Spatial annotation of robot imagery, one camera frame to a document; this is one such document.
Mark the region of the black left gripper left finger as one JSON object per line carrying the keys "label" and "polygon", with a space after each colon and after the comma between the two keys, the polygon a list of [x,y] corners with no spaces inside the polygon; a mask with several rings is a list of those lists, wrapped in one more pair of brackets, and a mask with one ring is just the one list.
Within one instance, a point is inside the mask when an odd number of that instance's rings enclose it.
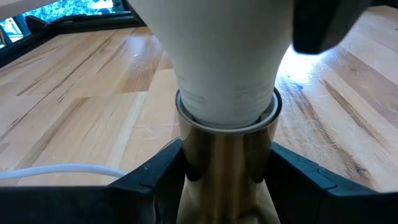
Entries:
{"label": "black left gripper left finger", "polygon": [[170,141],[155,156],[111,187],[108,223],[175,223],[185,178],[182,141]]}

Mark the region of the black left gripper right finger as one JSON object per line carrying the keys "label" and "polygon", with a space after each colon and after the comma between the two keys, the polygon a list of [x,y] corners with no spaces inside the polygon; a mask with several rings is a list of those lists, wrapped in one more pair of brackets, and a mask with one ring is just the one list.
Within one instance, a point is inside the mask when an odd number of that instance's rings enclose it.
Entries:
{"label": "black left gripper right finger", "polygon": [[377,223],[376,191],[273,143],[264,174],[282,223]]}

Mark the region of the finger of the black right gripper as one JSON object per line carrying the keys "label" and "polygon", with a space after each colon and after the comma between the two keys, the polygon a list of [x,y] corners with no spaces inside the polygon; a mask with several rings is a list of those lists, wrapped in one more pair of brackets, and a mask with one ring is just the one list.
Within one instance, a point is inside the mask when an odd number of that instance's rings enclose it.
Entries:
{"label": "finger of the black right gripper", "polygon": [[301,54],[320,54],[338,45],[371,0],[295,0],[293,46]]}

